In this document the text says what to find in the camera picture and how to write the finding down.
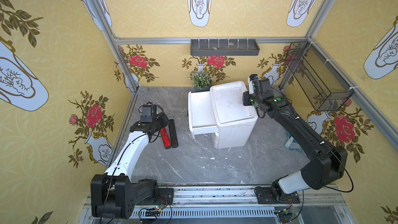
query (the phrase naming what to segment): floor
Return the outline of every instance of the floor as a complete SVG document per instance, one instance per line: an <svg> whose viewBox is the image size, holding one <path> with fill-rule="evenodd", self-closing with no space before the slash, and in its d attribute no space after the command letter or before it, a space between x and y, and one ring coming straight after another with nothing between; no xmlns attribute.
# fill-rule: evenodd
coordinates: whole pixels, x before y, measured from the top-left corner
<svg viewBox="0 0 398 224"><path fill-rule="evenodd" d="M157 103L174 119L179 147L166 150L160 138L148 144L136 164L132 182L153 178L158 183L271 184L309 162L304 152L290 151L283 146L287 141L284 128L268 116L257 120L247 144L242 147L216 149L210 134L191 138L187 117L191 89L139 88L129 127L141 116L139 106L149 101ZM127 140L129 127L121 146Z"/></svg>

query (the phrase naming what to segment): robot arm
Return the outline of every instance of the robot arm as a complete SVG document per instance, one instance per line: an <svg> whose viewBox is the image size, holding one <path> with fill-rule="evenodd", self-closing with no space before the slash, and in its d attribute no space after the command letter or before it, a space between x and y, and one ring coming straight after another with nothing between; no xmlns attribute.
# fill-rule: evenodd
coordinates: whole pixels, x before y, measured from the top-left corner
<svg viewBox="0 0 398 224"><path fill-rule="evenodd" d="M272 183L273 198L285 201L289 194L308 188L320 189L343 177L347 151L319 136L284 97L274 97L269 80L249 77L253 93L243 94L244 105L254 105L280 123L301 146L310 162L300 171Z"/></svg>
<svg viewBox="0 0 398 224"><path fill-rule="evenodd" d="M131 177L151 137L167 125L163 109L157 114L157 105L148 102L142 106L141 119L130 128L128 140L120 154L104 174L95 175L91 181L93 217L126 219L138 202L147 198L157 199L156 180L143 179L132 184Z"/></svg>

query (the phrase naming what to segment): gray tray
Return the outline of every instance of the gray tray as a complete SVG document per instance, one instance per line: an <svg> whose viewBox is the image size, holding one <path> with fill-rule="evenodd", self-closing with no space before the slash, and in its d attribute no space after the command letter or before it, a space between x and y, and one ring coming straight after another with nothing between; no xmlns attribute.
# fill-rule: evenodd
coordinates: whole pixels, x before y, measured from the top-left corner
<svg viewBox="0 0 398 224"><path fill-rule="evenodd" d="M228 47L227 38L191 39L191 56L258 56L260 52L255 39L230 39L229 43Z"/></svg>

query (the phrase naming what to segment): red glitter tube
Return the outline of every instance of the red glitter tube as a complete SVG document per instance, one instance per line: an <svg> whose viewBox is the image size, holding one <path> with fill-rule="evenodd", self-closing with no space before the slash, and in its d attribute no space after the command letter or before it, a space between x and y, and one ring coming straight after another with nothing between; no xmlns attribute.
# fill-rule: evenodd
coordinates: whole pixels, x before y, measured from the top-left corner
<svg viewBox="0 0 398 224"><path fill-rule="evenodd" d="M162 136L163 144L165 149L170 149L172 143L170 142L169 136L167 134L166 128L160 130L160 135Z"/></svg>

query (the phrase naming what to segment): potted plant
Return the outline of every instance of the potted plant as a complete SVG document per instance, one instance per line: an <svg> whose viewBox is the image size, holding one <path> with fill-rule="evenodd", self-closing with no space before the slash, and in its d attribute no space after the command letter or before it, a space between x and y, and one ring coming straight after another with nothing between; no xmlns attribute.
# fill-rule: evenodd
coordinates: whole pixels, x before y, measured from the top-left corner
<svg viewBox="0 0 398 224"><path fill-rule="evenodd" d="M191 80L192 80L193 92L205 92L210 90L211 77L208 72L192 71Z"/></svg>

